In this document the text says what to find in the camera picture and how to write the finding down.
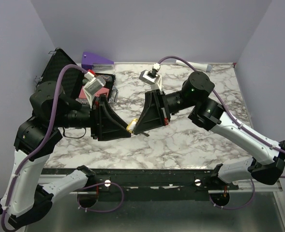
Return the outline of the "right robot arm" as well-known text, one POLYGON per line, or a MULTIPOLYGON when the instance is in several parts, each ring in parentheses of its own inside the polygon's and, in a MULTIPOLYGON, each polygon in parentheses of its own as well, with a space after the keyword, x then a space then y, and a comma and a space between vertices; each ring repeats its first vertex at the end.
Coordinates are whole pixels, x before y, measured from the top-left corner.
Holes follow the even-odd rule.
POLYGON ((273 141, 232 116, 223 103, 209 95, 214 83, 203 72, 195 71, 182 84, 180 91, 165 94, 162 77, 156 69, 143 71, 139 79, 151 86, 145 93, 145 104, 139 119, 127 130, 135 135, 168 125, 171 115, 192 107, 188 118, 196 126, 212 131, 238 145, 252 157, 232 164, 219 164, 212 171, 209 182, 222 189, 234 181, 254 179, 273 185, 285 168, 285 141, 273 141))

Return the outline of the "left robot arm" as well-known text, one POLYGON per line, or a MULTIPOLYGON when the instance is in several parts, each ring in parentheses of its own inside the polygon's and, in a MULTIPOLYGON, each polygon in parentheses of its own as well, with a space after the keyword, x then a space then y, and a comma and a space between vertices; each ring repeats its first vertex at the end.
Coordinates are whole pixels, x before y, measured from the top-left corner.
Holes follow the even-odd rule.
POLYGON ((33 115, 17 131, 12 175, 0 199, 1 226, 6 232, 41 220, 54 202, 70 192, 94 187, 95 173, 84 165, 56 182, 38 183, 45 163, 62 139, 61 127, 90 128, 98 141, 131 136, 104 96, 91 107, 83 106, 67 97, 60 83, 50 81, 37 87, 30 102, 33 115))

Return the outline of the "yellow plastic key tag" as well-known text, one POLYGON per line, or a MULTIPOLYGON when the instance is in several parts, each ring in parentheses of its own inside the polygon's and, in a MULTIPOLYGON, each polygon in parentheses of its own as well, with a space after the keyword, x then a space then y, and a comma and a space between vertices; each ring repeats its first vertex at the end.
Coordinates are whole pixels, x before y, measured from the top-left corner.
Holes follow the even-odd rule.
POLYGON ((131 134, 134 134, 134 130, 135 130, 135 127, 138 123, 138 119, 137 118, 134 118, 126 127, 126 130, 131 133, 131 134))

